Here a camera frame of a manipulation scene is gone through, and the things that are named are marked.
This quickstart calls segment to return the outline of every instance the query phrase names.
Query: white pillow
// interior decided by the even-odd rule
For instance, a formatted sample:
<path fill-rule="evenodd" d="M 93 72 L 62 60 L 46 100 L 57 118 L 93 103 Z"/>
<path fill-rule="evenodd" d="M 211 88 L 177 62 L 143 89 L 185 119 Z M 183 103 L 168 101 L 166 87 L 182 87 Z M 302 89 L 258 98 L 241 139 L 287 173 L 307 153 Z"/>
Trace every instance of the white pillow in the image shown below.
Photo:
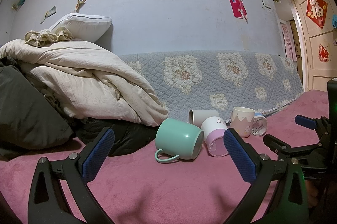
<path fill-rule="evenodd" d="M 60 18 L 49 31 L 56 31 L 59 27 L 66 27 L 74 36 L 87 42 L 96 42 L 110 27 L 112 20 L 107 16 L 91 16 L 71 13 Z"/>

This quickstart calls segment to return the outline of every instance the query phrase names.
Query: bed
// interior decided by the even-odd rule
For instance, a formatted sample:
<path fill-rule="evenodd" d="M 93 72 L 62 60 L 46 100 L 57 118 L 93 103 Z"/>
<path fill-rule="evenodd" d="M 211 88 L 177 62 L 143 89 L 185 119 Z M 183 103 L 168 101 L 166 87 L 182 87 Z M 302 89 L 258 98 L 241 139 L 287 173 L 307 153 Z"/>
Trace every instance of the bed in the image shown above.
<path fill-rule="evenodd" d="M 294 117 L 300 114 L 313 118 L 328 113 L 327 93 L 311 90 L 268 117 L 268 133 L 291 146 L 313 144 L 318 141 L 315 131 L 296 125 Z M 276 158 L 261 137 L 250 136 L 245 141 L 258 153 Z M 42 156 L 49 160 L 64 159 L 83 146 L 75 138 L 57 148 L 30 152 L 9 162 L 0 161 L 0 191 L 23 223 L 27 223 L 29 190 L 38 159 Z M 152 141 L 133 154 L 107 158 L 96 179 L 88 183 L 115 223 L 223 223 L 249 187 L 230 156 L 214 158 L 203 148 L 194 161 L 159 164 L 154 158 L 155 151 Z M 263 215 L 274 185 L 271 184 L 255 219 Z M 64 181 L 62 186 L 74 215 L 83 220 Z"/>

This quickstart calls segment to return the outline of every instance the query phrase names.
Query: mug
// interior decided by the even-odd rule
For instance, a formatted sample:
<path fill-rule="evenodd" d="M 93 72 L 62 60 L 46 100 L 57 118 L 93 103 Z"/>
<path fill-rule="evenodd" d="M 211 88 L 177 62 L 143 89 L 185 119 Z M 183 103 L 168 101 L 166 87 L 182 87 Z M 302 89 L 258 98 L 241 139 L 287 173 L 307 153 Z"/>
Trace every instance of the mug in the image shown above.
<path fill-rule="evenodd" d="M 204 133 L 203 139 L 211 156 L 223 157 L 228 154 L 223 143 L 223 134 L 227 129 L 224 120 L 217 116 L 207 118 L 201 125 Z"/>
<path fill-rule="evenodd" d="M 203 130 L 193 124 L 167 118 L 160 125 L 156 135 L 156 161 L 169 163 L 178 158 L 196 159 L 203 145 Z M 165 153 L 171 158 L 160 159 L 159 153 Z"/>
<path fill-rule="evenodd" d="M 261 113 L 255 113 L 252 134 L 254 136 L 260 137 L 266 133 L 267 129 L 268 120 Z"/>
<path fill-rule="evenodd" d="M 249 137 L 252 133 L 255 110 L 245 107 L 234 107 L 230 118 L 230 127 L 240 135 Z"/>
<path fill-rule="evenodd" d="M 188 123 L 201 128 L 201 124 L 203 124 L 203 122 L 211 116 L 219 116 L 219 112 L 215 110 L 193 110 L 191 109 L 188 113 Z"/>

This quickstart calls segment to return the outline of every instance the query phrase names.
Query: light switch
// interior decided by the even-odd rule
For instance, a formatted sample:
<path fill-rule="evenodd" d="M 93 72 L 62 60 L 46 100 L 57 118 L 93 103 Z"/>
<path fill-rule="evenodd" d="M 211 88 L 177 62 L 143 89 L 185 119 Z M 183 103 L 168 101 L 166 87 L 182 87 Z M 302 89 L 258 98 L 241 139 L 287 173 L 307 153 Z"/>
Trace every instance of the light switch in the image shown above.
<path fill-rule="evenodd" d="M 272 7 L 270 6 L 270 4 L 269 4 L 269 1 L 268 0 L 262 0 L 262 3 L 263 3 L 263 6 L 265 7 L 265 8 L 269 8 L 269 9 L 271 9 Z"/>

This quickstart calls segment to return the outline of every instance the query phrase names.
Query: wooden door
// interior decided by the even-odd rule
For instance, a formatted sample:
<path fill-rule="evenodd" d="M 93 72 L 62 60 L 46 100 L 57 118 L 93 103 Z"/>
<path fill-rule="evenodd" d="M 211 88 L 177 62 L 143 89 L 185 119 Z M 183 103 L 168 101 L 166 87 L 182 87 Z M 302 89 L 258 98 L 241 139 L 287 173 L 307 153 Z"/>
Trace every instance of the wooden door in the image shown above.
<path fill-rule="evenodd" d="M 326 19 L 321 29 L 307 16 L 308 0 L 293 1 L 305 41 L 303 47 L 306 56 L 302 59 L 306 69 L 306 76 L 303 77 L 304 89 L 305 91 L 312 89 L 326 91 L 326 83 L 337 76 L 337 46 L 334 45 L 337 30 L 332 27 L 332 16 L 337 14 L 336 3 L 334 0 L 324 0 L 327 3 Z M 322 47 L 328 51 L 328 57 L 324 59 L 319 57 L 319 50 Z"/>

